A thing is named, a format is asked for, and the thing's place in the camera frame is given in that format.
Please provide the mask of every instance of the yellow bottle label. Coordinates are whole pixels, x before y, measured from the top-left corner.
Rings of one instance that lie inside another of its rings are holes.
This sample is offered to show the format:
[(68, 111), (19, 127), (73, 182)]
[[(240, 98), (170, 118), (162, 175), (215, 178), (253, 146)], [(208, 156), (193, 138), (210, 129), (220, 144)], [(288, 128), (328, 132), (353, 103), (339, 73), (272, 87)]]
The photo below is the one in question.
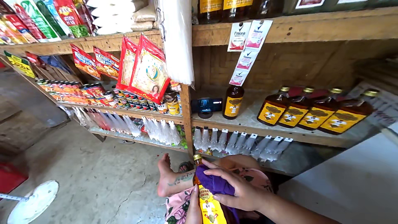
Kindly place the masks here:
[(224, 10), (242, 6), (251, 6), (253, 0), (224, 0)]
[(354, 114), (344, 110), (338, 110), (329, 119), (321, 125), (322, 128), (343, 133), (354, 124), (360, 122), (366, 116), (361, 114)]
[(237, 116), (239, 113), (240, 105), (242, 104), (242, 99), (243, 97), (241, 98), (227, 97), (224, 114), (228, 117)]
[(270, 124), (275, 124), (279, 120), (284, 111), (285, 108), (265, 103), (263, 110), (258, 116), (258, 119)]
[(222, 9), (222, 0), (200, 0), (200, 13)]
[(286, 112), (283, 113), (279, 122), (294, 127), (307, 112), (308, 110), (290, 106)]
[(202, 210), (203, 224), (226, 224), (220, 203), (213, 199), (213, 194), (199, 185), (199, 206)]
[(310, 128), (318, 128), (333, 113), (334, 111), (312, 107), (311, 110), (308, 111), (308, 113), (301, 119), (299, 124)]

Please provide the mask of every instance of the wooden post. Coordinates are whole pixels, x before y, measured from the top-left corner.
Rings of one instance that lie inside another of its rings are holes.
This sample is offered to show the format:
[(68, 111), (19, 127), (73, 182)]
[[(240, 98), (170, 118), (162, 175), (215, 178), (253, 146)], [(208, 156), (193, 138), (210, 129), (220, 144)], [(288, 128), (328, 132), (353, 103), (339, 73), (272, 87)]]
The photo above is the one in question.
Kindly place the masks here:
[(181, 108), (184, 121), (185, 137), (187, 139), (189, 158), (193, 161), (193, 141), (192, 141), (192, 124), (191, 124), (191, 105), (189, 99), (189, 86), (181, 84)]

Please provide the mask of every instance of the tattoo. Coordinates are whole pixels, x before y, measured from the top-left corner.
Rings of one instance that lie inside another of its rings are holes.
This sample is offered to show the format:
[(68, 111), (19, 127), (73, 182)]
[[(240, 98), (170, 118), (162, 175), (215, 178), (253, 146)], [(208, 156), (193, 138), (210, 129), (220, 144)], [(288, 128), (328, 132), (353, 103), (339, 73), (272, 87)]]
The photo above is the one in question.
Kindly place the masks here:
[(175, 186), (181, 182), (186, 182), (186, 181), (192, 180), (194, 174), (195, 174), (195, 172), (188, 172), (180, 177), (177, 177), (176, 180), (174, 181), (174, 183), (172, 183), (172, 184), (168, 183), (168, 185)]

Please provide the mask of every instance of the flip-flop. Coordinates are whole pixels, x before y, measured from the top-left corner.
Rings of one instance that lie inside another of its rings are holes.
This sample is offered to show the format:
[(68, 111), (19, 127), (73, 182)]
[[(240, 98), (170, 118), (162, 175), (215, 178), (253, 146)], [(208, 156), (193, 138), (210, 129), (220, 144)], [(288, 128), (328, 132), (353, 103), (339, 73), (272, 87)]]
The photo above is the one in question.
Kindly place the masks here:
[[(185, 166), (186, 169), (181, 171), (181, 167)], [(178, 167), (178, 172), (179, 173), (186, 173), (190, 170), (193, 170), (193, 164), (189, 161), (189, 162), (182, 162), (179, 167)]]

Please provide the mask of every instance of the purple cloth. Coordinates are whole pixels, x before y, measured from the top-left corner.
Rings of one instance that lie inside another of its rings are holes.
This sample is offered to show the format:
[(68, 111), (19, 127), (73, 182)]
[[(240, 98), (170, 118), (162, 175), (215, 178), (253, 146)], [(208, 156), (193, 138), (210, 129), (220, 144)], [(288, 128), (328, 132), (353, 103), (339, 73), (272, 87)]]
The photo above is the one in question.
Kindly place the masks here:
[[(213, 195), (223, 194), (233, 196), (235, 194), (235, 188), (232, 187), (232, 185), (230, 185), (228, 181), (224, 180), (222, 177), (204, 174), (203, 172), (208, 169), (209, 168), (204, 164), (201, 164), (196, 168), (196, 176), (199, 178), (204, 188), (208, 189)], [(239, 224), (238, 212), (236, 211), (236, 208), (228, 207), (228, 209), (234, 214), (236, 223)]]

